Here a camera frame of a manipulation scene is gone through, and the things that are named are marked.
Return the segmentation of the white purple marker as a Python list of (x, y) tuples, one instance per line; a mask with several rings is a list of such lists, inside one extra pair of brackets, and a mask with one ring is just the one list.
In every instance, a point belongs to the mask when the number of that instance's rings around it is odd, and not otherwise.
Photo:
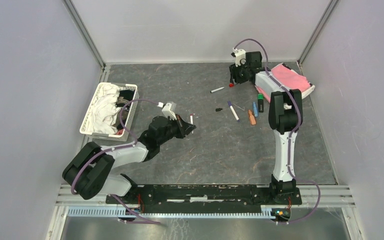
[(236, 113), (236, 111), (235, 111), (235, 109), (234, 109), (234, 107), (233, 107), (232, 102), (231, 102), (231, 101), (228, 101), (227, 104), (228, 104), (229, 109), (231, 110), (231, 112), (232, 112), (232, 114), (233, 114), (235, 120), (236, 120), (237, 122), (240, 122), (240, 118), (239, 118), (239, 116), (237, 115), (237, 113)]

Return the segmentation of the green pen cap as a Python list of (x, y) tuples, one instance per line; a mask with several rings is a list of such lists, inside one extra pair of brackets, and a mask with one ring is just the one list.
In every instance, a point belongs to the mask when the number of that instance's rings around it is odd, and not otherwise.
[(258, 97), (257, 97), (259, 100), (263, 100), (264, 99), (264, 96), (263, 96), (263, 94), (258, 94)]

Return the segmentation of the green marker pen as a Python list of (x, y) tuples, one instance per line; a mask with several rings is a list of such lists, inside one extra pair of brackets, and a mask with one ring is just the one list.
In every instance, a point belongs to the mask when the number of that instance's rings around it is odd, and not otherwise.
[(258, 107), (258, 112), (263, 113), (264, 112), (264, 100), (263, 99), (258, 99), (257, 100), (257, 107)]

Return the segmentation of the blue pen cap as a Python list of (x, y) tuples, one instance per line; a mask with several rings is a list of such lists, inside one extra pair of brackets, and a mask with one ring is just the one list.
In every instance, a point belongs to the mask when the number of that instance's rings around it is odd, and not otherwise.
[(258, 111), (258, 107), (257, 107), (256, 102), (253, 102), (252, 106), (253, 106), (253, 114), (254, 114), (254, 117), (257, 118), (258, 115), (259, 115), (259, 111)]

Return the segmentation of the orange pen cap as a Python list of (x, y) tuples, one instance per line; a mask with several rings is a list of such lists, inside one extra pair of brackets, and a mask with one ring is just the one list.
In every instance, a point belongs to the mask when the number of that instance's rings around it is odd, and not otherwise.
[(249, 118), (249, 122), (252, 126), (255, 126), (257, 124), (256, 122), (256, 118), (254, 116), (254, 113), (249, 109), (248, 111), (248, 118)]

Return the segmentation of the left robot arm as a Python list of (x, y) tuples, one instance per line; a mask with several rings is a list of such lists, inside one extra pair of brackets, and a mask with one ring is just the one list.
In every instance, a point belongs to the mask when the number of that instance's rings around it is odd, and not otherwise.
[(89, 200), (98, 194), (114, 194), (125, 204), (137, 198), (134, 182), (121, 173), (121, 166), (151, 160), (167, 141), (183, 139), (196, 129), (178, 114), (173, 120), (156, 116), (137, 142), (103, 148), (88, 142), (62, 172), (72, 194)]

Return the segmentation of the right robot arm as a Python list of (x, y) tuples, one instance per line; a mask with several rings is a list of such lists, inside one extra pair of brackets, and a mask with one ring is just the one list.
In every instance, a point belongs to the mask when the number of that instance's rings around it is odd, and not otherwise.
[(303, 121), (302, 93), (276, 79), (263, 66), (261, 52), (235, 48), (231, 55), (235, 62), (229, 66), (230, 83), (252, 82), (269, 94), (268, 123), (275, 137), (275, 165), (269, 184), (269, 199), (275, 204), (297, 201), (299, 189), (294, 173), (294, 148)]

